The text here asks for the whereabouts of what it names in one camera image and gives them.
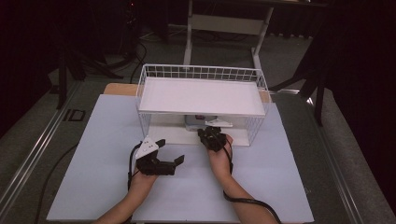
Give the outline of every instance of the wire basket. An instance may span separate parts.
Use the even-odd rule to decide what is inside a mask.
[[[143,112],[141,110],[142,97],[145,92],[146,82],[150,78],[178,78],[191,81],[219,80],[237,83],[255,83],[257,92],[261,98],[264,114],[268,112],[269,103],[272,102],[264,75],[260,69],[197,66],[197,65],[171,65],[171,64],[145,64],[142,68],[136,91],[136,108],[139,114],[143,135],[149,135],[151,117],[153,114],[164,114],[163,112]],[[238,116],[242,117],[243,128],[247,132],[248,144],[253,142],[256,133],[260,129],[265,116]]]

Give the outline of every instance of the table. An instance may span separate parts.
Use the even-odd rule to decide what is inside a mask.
[[[112,94],[131,94],[133,87],[109,84],[99,97],[48,220],[93,220],[125,195],[129,153],[143,134],[134,97]],[[284,223],[311,222],[313,216],[276,105],[270,109],[252,146],[233,150],[233,176],[254,197],[271,204]],[[203,146],[166,145],[159,159],[172,161],[182,154],[186,155],[184,163],[175,175],[158,178],[136,210],[134,221],[238,222],[211,174]]]
[[[236,33],[243,35],[257,35],[259,40],[255,48],[251,49],[254,67],[262,70],[259,52],[262,47],[262,42],[265,38],[274,7],[316,7],[325,8],[328,4],[311,3],[309,0],[244,0],[244,1],[230,1],[218,0],[216,3],[230,3],[240,5],[253,5],[253,6],[268,6],[263,20],[241,19],[219,17],[213,15],[199,15],[194,14],[192,11],[193,0],[189,0],[189,17],[187,20],[187,44],[184,53],[185,65],[191,64],[192,42],[191,34],[192,29],[207,30],[216,32]]]

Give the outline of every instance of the cable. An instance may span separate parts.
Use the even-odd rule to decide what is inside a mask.
[[[44,187],[41,190],[41,194],[40,194],[40,201],[38,202],[38,207],[37,207],[37,211],[35,213],[35,224],[38,223],[38,220],[40,218],[40,212],[41,212],[41,206],[43,203],[43,198],[44,198],[44,193],[46,192],[46,188],[47,188],[47,184],[49,183],[50,177],[53,173],[53,171],[55,170],[55,168],[58,166],[59,162],[61,162],[61,160],[64,159],[64,157],[71,152],[73,149],[75,149],[78,146],[78,143],[75,144],[74,146],[70,147],[69,149],[67,149],[67,151],[62,155],[62,157],[56,161],[55,165],[52,166],[51,170],[49,171],[49,174],[47,175],[47,178],[44,182]]]
[[[136,146],[134,146],[134,148],[133,148],[132,151],[131,151],[131,154],[129,155],[128,190],[129,190],[129,187],[131,187],[132,178],[133,178],[137,173],[139,173],[139,171],[137,171],[137,172],[135,172],[135,173],[132,175],[132,160],[134,159],[134,152],[135,152],[138,148],[140,148],[140,147],[142,146],[142,143],[143,143],[143,142],[140,142],[139,144],[137,144]]]
[[[198,34],[204,34],[204,35],[211,35],[211,37],[206,38],[204,36],[199,36]],[[241,35],[241,34],[234,34],[231,37],[223,37],[221,36],[224,34],[223,32],[214,32],[214,31],[205,31],[205,30],[200,30],[195,32],[195,35],[192,37],[194,38],[199,38],[205,42],[220,42],[220,41],[226,41],[226,42],[240,42],[249,37],[249,35]]]
[[[213,134],[213,132],[210,130],[212,136],[215,137],[216,141],[218,141],[219,144],[221,144],[221,141],[219,140],[219,138]],[[226,137],[226,141],[227,143],[230,145],[230,150],[233,151],[232,147],[231,147],[231,143],[230,141],[228,141],[227,137]],[[225,151],[228,161],[230,163],[230,174],[233,173],[233,158],[230,156],[230,153],[228,153],[227,148],[225,148],[225,146],[222,147],[222,149]],[[231,202],[231,203],[251,203],[251,204],[256,204],[259,206],[262,206],[264,208],[266,208],[275,218],[276,222],[281,224],[282,222],[279,219],[279,216],[277,215],[276,211],[274,210],[274,208],[272,208],[268,203],[264,203],[262,201],[256,200],[256,199],[248,199],[248,198],[232,198],[230,196],[228,196],[225,191],[223,191],[223,196],[225,198],[225,200]]]
[[[134,174],[131,176],[131,178],[134,178],[134,176],[137,175],[139,172],[140,172],[139,170],[134,172]]]
[[[115,69],[115,68],[120,68],[120,67],[122,67],[124,65],[127,65],[127,64],[131,63],[133,59],[134,59],[134,55],[132,53],[127,53],[124,56],[124,59],[122,61],[117,62],[117,63],[111,63],[111,64],[102,64],[102,66],[104,68],[108,68],[110,70],[111,69]]]
[[[169,36],[173,36],[173,35],[178,35],[178,34],[184,33],[185,31],[187,31],[187,28],[181,29],[181,30],[178,30],[178,31],[173,31],[173,32],[171,32],[171,33],[168,35],[168,37],[169,37]],[[155,33],[154,33],[154,32],[150,32],[150,33],[148,33],[148,34],[146,34],[146,35],[140,36],[139,39],[145,40],[145,41],[148,41],[148,42],[159,42],[159,41],[162,41],[162,39],[159,38],[158,36],[154,36],[153,38],[148,38],[148,37],[151,36],[151,35],[155,35]]]
[[[130,84],[132,84],[132,79],[134,78],[134,74],[136,73],[137,68],[139,68],[140,65],[144,65],[145,64],[144,59],[146,58],[146,55],[147,55],[147,52],[148,52],[148,49],[142,43],[138,42],[137,44],[140,45],[143,48],[144,54],[143,54],[143,57],[140,58],[140,56],[136,53],[136,59],[139,61],[139,63],[137,64],[136,68],[134,69],[134,71],[131,74],[131,78],[129,80]]]

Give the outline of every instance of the metal stand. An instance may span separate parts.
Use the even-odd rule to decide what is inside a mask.
[[[191,64],[192,42],[191,33],[192,29],[229,32],[244,35],[258,35],[259,42],[256,48],[251,49],[251,54],[256,69],[262,69],[260,63],[259,52],[262,47],[262,42],[265,38],[267,28],[274,11],[273,7],[269,7],[264,21],[225,18],[217,16],[196,15],[192,13],[192,0],[189,1],[189,17],[187,19],[187,44],[184,52],[183,65]]]

